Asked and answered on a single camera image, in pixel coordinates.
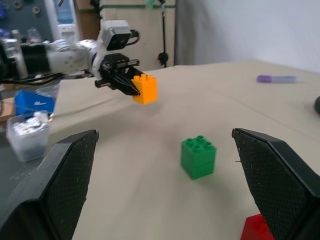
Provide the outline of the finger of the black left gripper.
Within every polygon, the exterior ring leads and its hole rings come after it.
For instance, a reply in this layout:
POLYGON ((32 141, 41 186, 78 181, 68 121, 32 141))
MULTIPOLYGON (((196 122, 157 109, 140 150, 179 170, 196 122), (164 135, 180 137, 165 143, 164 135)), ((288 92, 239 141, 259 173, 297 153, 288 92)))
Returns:
POLYGON ((127 96, 139 96, 140 91, 133 84, 132 80, 119 73, 109 75, 109 87, 112 90, 119 90, 127 96))

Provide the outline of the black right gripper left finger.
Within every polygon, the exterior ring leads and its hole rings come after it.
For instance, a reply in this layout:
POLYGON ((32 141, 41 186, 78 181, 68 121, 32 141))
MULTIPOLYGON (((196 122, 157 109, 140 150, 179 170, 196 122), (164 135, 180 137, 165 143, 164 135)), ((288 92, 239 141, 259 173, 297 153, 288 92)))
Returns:
POLYGON ((70 240, 87 193, 99 132, 70 135, 44 158, 20 162, 0 140, 0 237, 70 240))

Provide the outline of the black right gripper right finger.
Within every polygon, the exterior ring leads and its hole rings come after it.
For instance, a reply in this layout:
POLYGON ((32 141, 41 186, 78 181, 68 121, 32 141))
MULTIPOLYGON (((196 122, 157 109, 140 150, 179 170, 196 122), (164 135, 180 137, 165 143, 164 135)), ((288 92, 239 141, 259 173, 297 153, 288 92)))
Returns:
POLYGON ((320 238, 320 176, 283 140, 234 128, 249 191, 276 240, 320 238))

